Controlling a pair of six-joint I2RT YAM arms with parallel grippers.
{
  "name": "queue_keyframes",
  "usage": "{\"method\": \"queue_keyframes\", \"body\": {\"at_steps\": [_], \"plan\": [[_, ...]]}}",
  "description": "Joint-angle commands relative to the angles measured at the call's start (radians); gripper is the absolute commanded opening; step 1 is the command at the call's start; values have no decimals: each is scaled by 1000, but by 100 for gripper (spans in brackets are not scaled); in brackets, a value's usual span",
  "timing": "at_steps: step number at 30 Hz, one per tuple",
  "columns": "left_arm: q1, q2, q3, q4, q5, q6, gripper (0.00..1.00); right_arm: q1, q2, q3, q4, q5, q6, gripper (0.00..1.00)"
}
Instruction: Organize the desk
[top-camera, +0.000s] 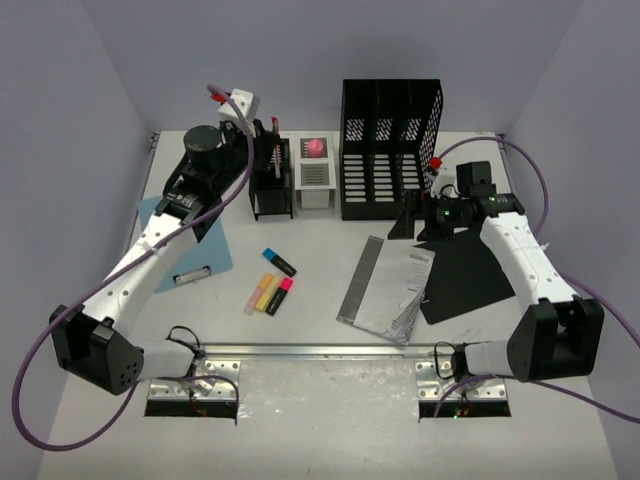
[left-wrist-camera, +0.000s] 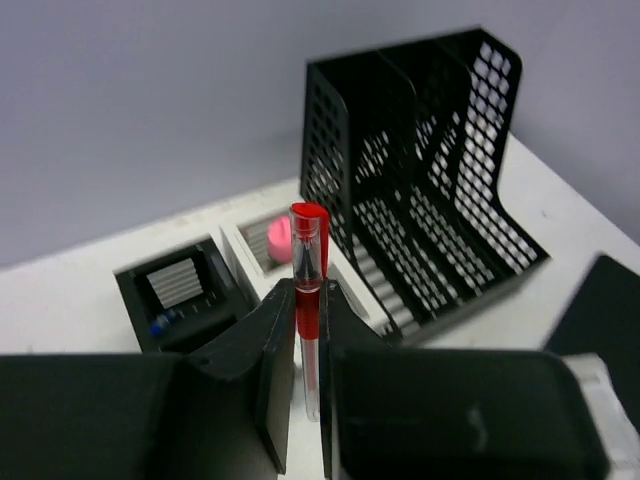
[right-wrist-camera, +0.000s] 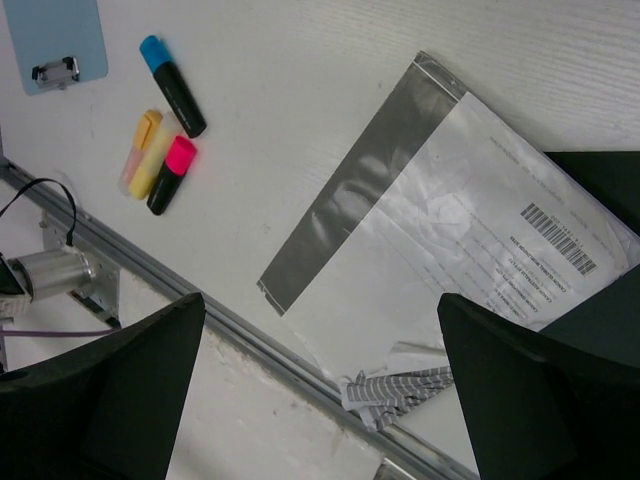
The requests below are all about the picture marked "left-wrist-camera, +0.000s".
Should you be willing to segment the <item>red pen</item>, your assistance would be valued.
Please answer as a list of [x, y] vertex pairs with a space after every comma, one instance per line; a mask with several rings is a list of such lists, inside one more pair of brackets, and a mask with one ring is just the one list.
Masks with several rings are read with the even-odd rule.
[[319, 309], [320, 288], [328, 276], [329, 213], [321, 205], [297, 202], [290, 207], [292, 266], [297, 332], [305, 389], [306, 415], [320, 419]]

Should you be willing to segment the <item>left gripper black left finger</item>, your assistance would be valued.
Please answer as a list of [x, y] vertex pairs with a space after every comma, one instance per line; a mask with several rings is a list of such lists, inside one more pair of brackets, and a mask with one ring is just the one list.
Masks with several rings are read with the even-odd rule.
[[190, 354], [207, 376], [195, 474], [284, 474], [295, 377], [294, 288], [280, 280], [245, 317]]

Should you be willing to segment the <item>pink glue bottle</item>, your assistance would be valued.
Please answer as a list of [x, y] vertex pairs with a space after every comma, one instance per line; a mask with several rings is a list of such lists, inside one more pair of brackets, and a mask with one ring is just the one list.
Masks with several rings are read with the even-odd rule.
[[267, 228], [267, 251], [269, 257], [280, 264], [292, 260], [291, 223], [288, 216], [274, 219]]

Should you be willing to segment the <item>blue pen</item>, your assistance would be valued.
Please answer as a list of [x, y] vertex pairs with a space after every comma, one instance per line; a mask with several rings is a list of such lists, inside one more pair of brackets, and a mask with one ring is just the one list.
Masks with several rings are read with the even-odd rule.
[[180, 315], [173, 310], [166, 310], [149, 323], [149, 333], [152, 337], [161, 337], [172, 325], [179, 320]]

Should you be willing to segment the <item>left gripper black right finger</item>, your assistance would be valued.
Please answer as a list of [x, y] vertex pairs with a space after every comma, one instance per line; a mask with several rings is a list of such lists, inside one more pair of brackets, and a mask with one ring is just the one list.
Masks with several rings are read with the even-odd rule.
[[390, 347], [337, 282], [320, 293], [320, 425], [327, 479], [393, 479], [395, 392]]

